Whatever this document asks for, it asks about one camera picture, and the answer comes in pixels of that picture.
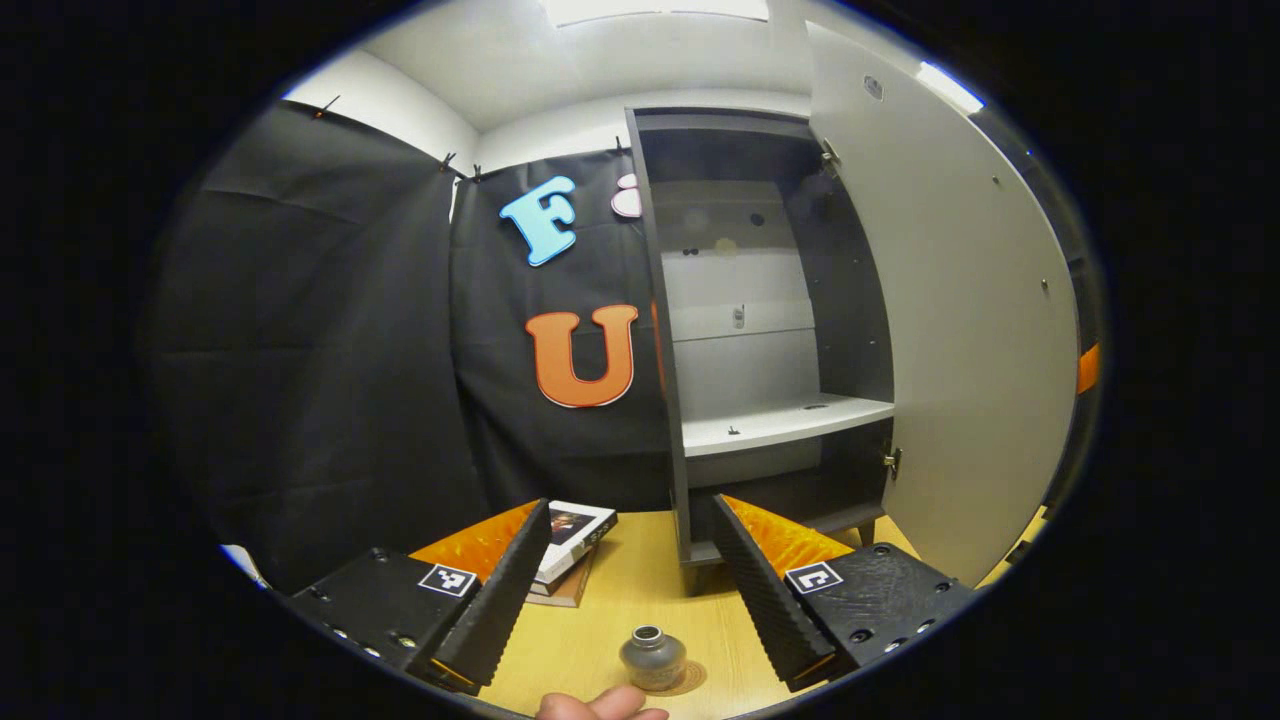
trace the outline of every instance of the stack of books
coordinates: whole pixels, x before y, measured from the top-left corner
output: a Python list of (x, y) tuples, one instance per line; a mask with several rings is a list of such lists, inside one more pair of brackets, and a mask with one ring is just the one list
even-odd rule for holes
[(618, 512), (562, 501), (553, 501), (550, 511), (552, 539), (525, 601), (577, 607), (595, 557), (593, 550), (618, 523)]

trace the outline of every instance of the wooden table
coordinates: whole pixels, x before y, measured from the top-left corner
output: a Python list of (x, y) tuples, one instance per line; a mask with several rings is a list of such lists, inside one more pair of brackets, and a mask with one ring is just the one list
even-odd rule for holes
[[(480, 700), (525, 715), (534, 715), (549, 692), (591, 700), (627, 682), (618, 650), (631, 630), (646, 624), (680, 638), (689, 659), (707, 667), (701, 687), (650, 698), (649, 706), (669, 710), (676, 720), (732, 717), (801, 694), (788, 692), (774, 675), (723, 565), (710, 574), (703, 594), (686, 597), (673, 523), (671, 511), (620, 514), (596, 548), (581, 607), (525, 603)], [(914, 555), (887, 518), (877, 520), (876, 534)], [(855, 530), (846, 536), (833, 537), (859, 547)]]

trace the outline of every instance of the white cabinet door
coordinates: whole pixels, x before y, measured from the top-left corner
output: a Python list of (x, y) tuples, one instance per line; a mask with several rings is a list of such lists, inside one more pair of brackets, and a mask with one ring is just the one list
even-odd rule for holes
[(1025, 183), (963, 111), (806, 24), (810, 124), (838, 155), (888, 313), (902, 462), (884, 510), (923, 560), (973, 585), (1016, 542), (1062, 455), (1078, 351), (1066, 261)]

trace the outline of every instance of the finger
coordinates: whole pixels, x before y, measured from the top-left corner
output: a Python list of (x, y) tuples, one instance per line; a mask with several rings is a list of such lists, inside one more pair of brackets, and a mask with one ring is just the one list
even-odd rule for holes
[(671, 714), (659, 707), (649, 707), (631, 716), (631, 720), (667, 720)]
[(585, 702), (564, 693), (547, 693), (534, 720), (596, 720)]
[(616, 685), (588, 705), (600, 720), (627, 720), (644, 707), (644, 693), (635, 685)]

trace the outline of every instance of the ceiling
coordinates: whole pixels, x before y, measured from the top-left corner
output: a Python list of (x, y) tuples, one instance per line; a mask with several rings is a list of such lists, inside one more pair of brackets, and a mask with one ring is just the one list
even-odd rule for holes
[(599, 97), (675, 88), (809, 95), (804, 3), (769, 0), (769, 22), (643, 14), (556, 28), (539, 0), (451, 0), (364, 49), (484, 133)]

